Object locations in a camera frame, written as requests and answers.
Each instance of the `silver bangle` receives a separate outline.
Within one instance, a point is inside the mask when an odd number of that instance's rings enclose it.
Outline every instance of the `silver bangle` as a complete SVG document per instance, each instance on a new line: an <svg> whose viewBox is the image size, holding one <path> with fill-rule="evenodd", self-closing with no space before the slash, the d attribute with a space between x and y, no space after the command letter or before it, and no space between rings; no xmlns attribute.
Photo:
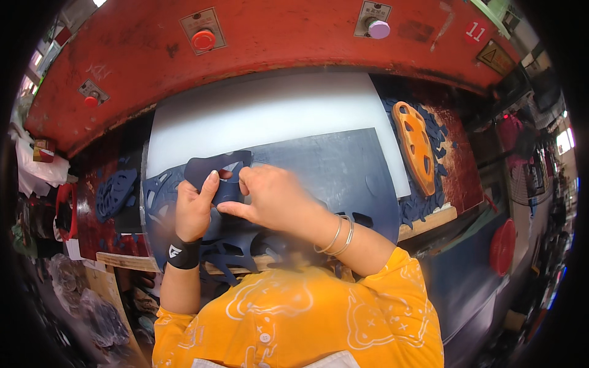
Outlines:
<svg viewBox="0 0 589 368"><path fill-rule="evenodd" d="M313 244L313 249L315 250L315 252L325 253L325 252L327 252L328 249L330 249L332 247L332 245L335 244L335 241L337 240L337 236L339 235L339 231L342 229L342 216L337 215L337 217L339 219L339 224L337 225L337 232L335 233L335 236L334 236L332 242L329 243L329 245L326 248L324 248L323 250L317 250L317 246L315 244Z"/></svg>
<svg viewBox="0 0 589 368"><path fill-rule="evenodd" d="M348 232L348 239L346 239L346 244L344 244L344 246L340 250L335 251L333 253L327 253L329 256L338 256L345 252L346 249L348 249L348 247L350 246L352 236L354 235L354 222L352 221L352 219L346 215L341 215L340 218L345 218L350 223L350 232Z"/></svg>

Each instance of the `orange cutting die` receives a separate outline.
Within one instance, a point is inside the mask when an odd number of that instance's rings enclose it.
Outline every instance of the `orange cutting die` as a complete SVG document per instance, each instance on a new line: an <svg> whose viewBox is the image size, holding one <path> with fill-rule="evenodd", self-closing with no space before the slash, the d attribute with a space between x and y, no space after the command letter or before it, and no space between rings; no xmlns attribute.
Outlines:
<svg viewBox="0 0 589 368"><path fill-rule="evenodd" d="M423 195L432 195L436 191L434 153L425 131L425 120L416 109L403 101L393 106L392 116L401 140L401 152L411 169L413 180L419 185Z"/></svg>

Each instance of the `hand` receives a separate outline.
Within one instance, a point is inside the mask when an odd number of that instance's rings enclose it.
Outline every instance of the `hand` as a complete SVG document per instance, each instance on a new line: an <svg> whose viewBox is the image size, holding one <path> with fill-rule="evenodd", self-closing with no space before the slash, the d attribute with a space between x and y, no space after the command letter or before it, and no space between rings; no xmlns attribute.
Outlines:
<svg viewBox="0 0 589 368"><path fill-rule="evenodd" d="M178 185L178 199L176 200L176 235L186 243L192 243L202 238L211 222L211 207L213 197L219 189L219 175L223 179L232 176L230 171L213 170L203 183L200 190L184 180Z"/></svg>
<svg viewBox="0 0 589 368"><path fill-rule="evenodd" d="M242 168L239 187L243 195L251 195L252 204L223 202L217 210L272 230L297 235L315 214L326 212L307 195L293 173L271 165Z"/></svg>

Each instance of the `red push button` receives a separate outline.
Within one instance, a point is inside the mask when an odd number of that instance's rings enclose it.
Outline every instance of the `red push button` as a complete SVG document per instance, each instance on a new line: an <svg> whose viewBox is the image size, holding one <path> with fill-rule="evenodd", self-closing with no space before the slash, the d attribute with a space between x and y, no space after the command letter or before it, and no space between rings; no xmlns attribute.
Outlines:
<svg viewBox="0 0 589 368"><path fill-rule="evenodd" d="M215 46L217 39L208 29L196 32L192 36L192 46L198 51L208 51Z"/></svg>
<svg viewBox="0 0 589 368"><path fill-rule="evenodd" d="M88 107L96 107L96 106L98 106L98 100L96 99L96 97L92 97L92 96L86 97L84 99L84 103Z"/></svg>

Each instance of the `fingernail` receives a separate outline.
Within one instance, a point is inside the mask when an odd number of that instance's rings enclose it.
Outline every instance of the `fingernail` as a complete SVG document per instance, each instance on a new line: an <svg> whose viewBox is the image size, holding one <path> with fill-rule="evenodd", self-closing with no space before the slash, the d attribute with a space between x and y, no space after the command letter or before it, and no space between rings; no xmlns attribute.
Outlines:
<svg viewBox="0 0 589 368"><path fill-rule="evenodd" d="M211 179L213 183L218 182L219 181L219 172L217 170L211 171L211 173L207 177L207 180L209 180L209 179Z"/></svg>

